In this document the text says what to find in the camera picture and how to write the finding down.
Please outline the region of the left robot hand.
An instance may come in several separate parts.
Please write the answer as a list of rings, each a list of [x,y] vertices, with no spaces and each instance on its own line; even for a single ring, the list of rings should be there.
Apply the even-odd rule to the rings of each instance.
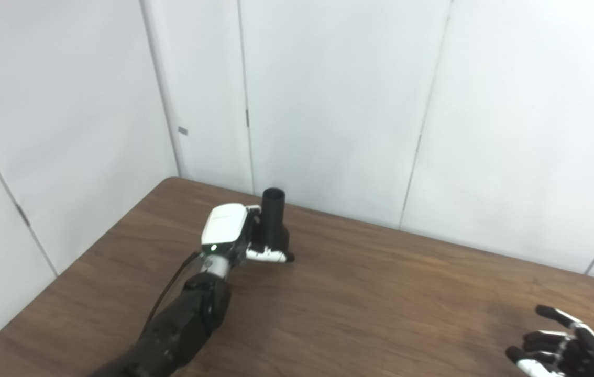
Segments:
[[[201,236],[201,255],[220,256],[236,267],[245,260],[292,263],[290,234],[283,224],[283,203],[213,208]]]

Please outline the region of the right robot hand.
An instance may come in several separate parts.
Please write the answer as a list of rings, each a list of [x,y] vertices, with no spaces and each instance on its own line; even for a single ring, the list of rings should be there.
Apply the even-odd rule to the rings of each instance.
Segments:
[[[528,332],[520,348],[505,350],[508,360],[527,376],[594,376],[594,330],[552,306],[537,305],[535,313],[567,331]]]

